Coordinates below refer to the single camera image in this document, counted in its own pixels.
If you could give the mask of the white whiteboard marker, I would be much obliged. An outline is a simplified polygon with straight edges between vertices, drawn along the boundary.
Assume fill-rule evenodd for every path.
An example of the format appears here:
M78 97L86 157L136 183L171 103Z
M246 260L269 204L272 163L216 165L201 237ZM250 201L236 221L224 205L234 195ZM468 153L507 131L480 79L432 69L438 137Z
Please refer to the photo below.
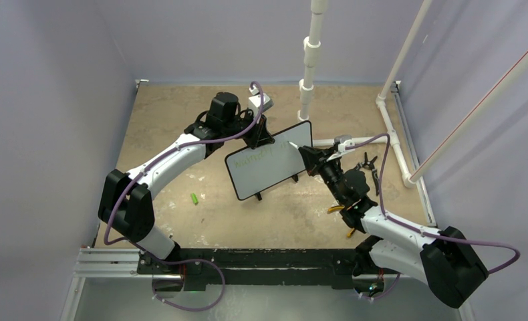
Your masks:
M299 146L298 146L297 144L295 144L294 142L289 141L288 143L289 143L293 148L295 148L296 150L299 149Z

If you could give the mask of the small black-framed whiteboard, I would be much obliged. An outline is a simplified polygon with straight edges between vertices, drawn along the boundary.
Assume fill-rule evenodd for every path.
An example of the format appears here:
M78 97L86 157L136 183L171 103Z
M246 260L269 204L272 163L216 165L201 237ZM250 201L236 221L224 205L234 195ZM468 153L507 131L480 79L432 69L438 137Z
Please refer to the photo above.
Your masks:
M273 135L275 142L255 149L245 147L225 157L236 197L244 201L250 197L261 199L261 192L305 170L298 146L312 145L312 125L306 120Z

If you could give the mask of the green marker cap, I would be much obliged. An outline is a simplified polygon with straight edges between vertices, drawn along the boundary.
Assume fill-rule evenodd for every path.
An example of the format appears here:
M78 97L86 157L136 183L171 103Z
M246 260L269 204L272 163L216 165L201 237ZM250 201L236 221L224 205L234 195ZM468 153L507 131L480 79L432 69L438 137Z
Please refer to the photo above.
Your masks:
M191 199L192 199L193 204L194 204L194 205L198 205L199 200L198 200L197 196L196 196L194 193L191 193L191 194L190 194L190 197L191 197Z

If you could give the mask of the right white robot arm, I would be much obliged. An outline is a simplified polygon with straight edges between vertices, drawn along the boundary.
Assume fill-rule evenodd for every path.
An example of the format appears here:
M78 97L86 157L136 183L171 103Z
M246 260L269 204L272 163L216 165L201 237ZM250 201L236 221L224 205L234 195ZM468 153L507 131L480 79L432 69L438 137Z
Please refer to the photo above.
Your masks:
M489 271L456 228L444 231L393 216L368 196L360 169L343 171L333 148L299 146L305 171L319 175L338 205L343 222L367 234L356 247L353 275L389 269L423 284L444 304L460 307L488 278Z

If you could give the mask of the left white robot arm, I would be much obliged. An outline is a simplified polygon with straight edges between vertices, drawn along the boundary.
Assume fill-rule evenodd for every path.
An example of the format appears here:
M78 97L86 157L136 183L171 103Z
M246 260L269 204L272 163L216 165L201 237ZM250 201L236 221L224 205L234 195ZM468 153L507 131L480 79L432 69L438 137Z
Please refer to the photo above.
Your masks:
M155 225L153 200L172 180L189 167L205 160L232 139L243 140L249 148L274 143L266 128L265 111L273 106L267 94L254 93L241 109L230 92L219 92L208 110L165 150L125 173L114 169L107 174L98 218L106 231L114 229L124 239L154 256L154 265L165 274L180 264L180 246Z

